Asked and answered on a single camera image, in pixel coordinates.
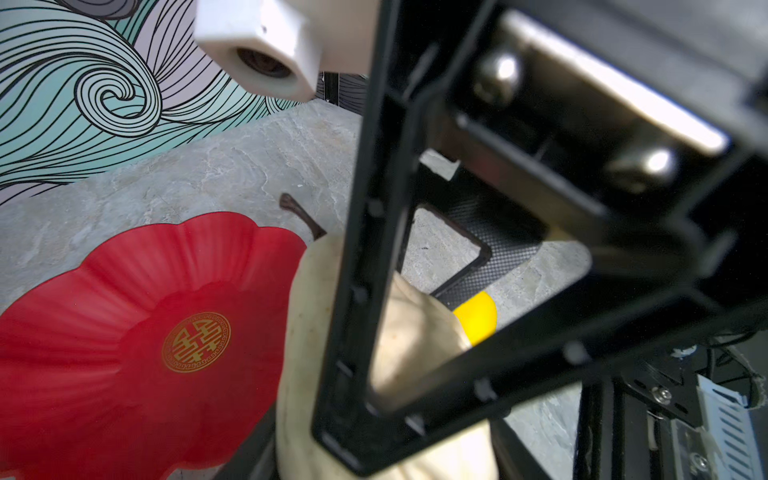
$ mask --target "gray marble floor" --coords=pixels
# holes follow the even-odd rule
[[[0,311],[77,267],[108,238],[148,223],[180,223],[228,210],[262,226],[293,230],[309,243],[306,226],[277,207],[279,195],[289,192],[326,230],[343,231],[359,126],[358,115],[315,100],[0,209]],[[429,291],[473,253],[440,220],[419,214],[404,274]],[[578,243],[545,243],[488,289],[499,326],[575,281],[588,264]],[[571,477],[579,392],[578,386],[562,389],[508,417],[554,480]],[[177,471],[171,478],[213,475],[213,469]]]

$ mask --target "yellow ball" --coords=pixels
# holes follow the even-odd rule
[[[462,323],[464,333],[472,346],[493,335],[496,331],[496,304],[486,292],[480,292],[458,306],[453,313]]]

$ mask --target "gold chinese character symbol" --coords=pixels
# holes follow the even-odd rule
[[[165,365],[175,372],[196,372],[221,356],[230,342],[230,323],[213,312],[182,320],[163,342]]]

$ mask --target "wall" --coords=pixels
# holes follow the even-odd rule
[[[192,39],[194,0],[0,0],[0,207],[296,102]]]

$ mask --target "swirl pattern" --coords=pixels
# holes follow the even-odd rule
[[[93,18],[125,18],[131,16],[138,0],[59,0],[71,10]]]
[[[194,44],[194,11],[194,0],[0,3],[0,205],[296,104],[222,72]]]

